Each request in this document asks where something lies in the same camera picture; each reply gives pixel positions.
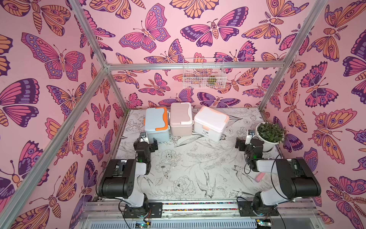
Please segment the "white pink medicine chest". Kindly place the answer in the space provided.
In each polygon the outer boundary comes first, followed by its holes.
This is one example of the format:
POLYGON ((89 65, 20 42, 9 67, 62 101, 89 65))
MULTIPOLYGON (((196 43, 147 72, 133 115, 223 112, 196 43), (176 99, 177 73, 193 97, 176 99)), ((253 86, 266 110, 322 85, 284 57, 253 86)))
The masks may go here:
POLYGON ((203 106, 193 118, 194 132, 212 141, 218 142, 229 122, 229 116, 217 110, 203 106))

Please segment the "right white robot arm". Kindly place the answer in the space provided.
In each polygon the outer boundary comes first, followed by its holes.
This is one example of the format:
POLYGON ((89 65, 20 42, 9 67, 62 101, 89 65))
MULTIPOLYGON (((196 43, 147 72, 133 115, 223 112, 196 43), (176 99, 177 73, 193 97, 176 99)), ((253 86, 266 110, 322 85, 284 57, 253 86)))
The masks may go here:
POLYGON ((296 198, 312 198, 321 195, 321 186, 303 158, 264 159, 264 141, 254 137, 250 142, 236 139, 235 148, 245 153, 246 164, 250 171, 273 175, 278 178, 278 185, 266 191, 257 192, 248 202, 250 210, 257 216, 274 213, 279 204, 293 201, 296 198))

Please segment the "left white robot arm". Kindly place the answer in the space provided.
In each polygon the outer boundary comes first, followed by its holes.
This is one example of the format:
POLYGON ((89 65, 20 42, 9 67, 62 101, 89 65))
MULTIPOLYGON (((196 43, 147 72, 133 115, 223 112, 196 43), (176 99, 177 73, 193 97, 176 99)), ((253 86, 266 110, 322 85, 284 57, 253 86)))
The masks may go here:
POLYGON ((101 181, 96 189, 98 197, 116 199, 125 203, 124 217, 145 218, 151 212, 146 194, 134 185, 138 178, 148 175, 151 170, 151 153, 158 150, 155 138, 138 138, 133 147, 137 153, 135 159, 112 159, 109 161, 101 181))

